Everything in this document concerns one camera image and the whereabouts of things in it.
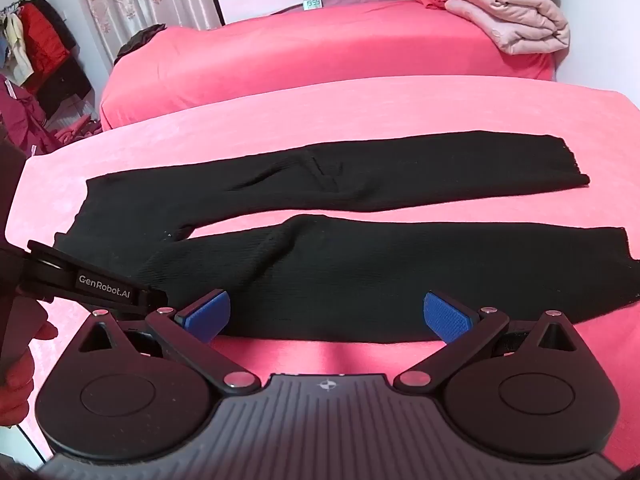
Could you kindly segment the left hand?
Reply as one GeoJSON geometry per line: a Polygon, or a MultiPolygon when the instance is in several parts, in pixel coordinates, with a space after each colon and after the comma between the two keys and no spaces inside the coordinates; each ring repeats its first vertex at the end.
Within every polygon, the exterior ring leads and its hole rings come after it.
{"type": "Polygon", "coordinates": [[[16,297],[2,335],[1,426],[12,427],[28,415],[28,398],[34,390],[35,360],[29,344],[54,339],[58,329],[37,300],[16,297]]]}

